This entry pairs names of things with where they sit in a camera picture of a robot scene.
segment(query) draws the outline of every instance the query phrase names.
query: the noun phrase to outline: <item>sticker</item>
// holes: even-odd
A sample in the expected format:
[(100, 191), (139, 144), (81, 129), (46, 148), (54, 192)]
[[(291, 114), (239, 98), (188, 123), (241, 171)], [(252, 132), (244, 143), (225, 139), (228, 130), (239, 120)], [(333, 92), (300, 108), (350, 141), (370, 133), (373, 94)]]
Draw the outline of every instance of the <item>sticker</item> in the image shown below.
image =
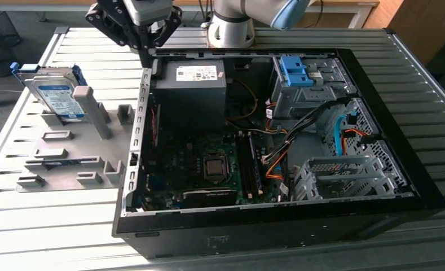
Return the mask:
[(229, 236), (228, 235), (220, 235), (220, 236), (211, 236), (207, 238), (205, 245), (207, 248), (221, 248), (223, 246), (227, 246), (229, 242)]
[(281, 192), (283, 192), (285, 195), (288, 195), (288, 193), (289, 193), (289, 188), (285, 186), (284, 183), (281, 183), (281, 185), (280, 185), (280, 190), (281, 190)]
[(311, 78), (323, 78), (323, 75), (320, 72), (309, 72), (308, 75)]
[(179, 66), (176, 81), (216, 81), (216, 66)]
[(268, 119), (273, 119), (273, 111), (271, 109), (265, 109), (265, 116)]
[(38, 86), (38, 88), (40, 90), (40, 95), (59, 116), (71, 119), (84, 116), (84, 111), (81, 110), (77, 101), (72, 98), (72, 90), (69, 86), (43, 85)]

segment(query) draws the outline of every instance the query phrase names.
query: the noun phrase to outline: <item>hard drive label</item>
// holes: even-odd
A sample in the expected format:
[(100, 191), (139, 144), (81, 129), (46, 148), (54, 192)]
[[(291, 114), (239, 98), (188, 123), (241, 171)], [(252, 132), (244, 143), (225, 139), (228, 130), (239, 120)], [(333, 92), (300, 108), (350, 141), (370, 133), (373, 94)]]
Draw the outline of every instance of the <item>hard drive label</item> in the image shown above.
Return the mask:
[(67, 85), (38, 86), (44, 100), (50, 103), (55, 113), (67, 118), (79, 118), (84, 112), (72, 98), (72, 90)]

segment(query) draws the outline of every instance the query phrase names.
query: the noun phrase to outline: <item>blue label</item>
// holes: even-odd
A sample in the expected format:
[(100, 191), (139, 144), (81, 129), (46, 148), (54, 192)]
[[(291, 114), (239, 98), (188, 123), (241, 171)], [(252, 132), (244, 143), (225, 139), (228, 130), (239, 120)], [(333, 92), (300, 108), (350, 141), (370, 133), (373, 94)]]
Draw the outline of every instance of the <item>blue label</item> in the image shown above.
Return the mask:
[(39, 86), (39, 90), (69, 90), (69, 86)]
[(68, 119), (77, 119), (84, 116), (84, 114), (76, 114), (76, 115), (59, 115), (60, 117), (66, 117)]

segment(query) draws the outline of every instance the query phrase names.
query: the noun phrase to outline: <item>yellow cable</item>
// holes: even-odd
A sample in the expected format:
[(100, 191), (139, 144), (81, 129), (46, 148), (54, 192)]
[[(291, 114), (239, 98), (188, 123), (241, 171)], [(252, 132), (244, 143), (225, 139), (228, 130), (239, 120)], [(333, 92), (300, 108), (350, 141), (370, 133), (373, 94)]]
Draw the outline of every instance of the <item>yellow cable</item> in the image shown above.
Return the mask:
[(245, 114), (243, 116), (237, 116), (237, 117), (227, 117), (227, 120), (240, 120), (240, 119), (244, 119), (244, 118), (249, 117), (255, 113), (255, 111), (257, 109), (257, 98), (256, 98), (256, 94), (253, 93), (252, 89), (239, 79), (233, 79), (233, 81), (239, 82), (245, 87), (245, 89), (251, 92), (251, 95), (252, 95), (252, 98), (253, 98), (253, 108), (252, 108), (252, 111), (248, 114)]

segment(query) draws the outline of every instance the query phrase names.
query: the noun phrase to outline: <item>metal table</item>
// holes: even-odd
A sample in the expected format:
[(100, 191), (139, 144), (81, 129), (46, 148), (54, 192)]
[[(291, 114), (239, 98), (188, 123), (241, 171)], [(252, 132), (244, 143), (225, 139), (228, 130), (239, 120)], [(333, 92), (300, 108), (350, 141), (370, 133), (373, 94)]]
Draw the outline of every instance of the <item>metal table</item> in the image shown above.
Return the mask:
[[(445, 91), (398, 38), (382, 30), (257, 29), (260, 47), (350, 48), (445, 196)], [(205, 33), (183, 28), (167, 47), (204, 47)], [(76, 62), (105, 109), (135, 103), (140, 62), (91, 28), (58, 29), (42, 65)], [(148, 262), (111, 236), (116, 189), (19, 194), (15, 180), (34, 139), (46, 128), (40, 105), (26, 90), (0, 133), (0, 270), (6, 265), (205, 270), (445, 270), (445, 211), (356, 243), (188, 257)]]

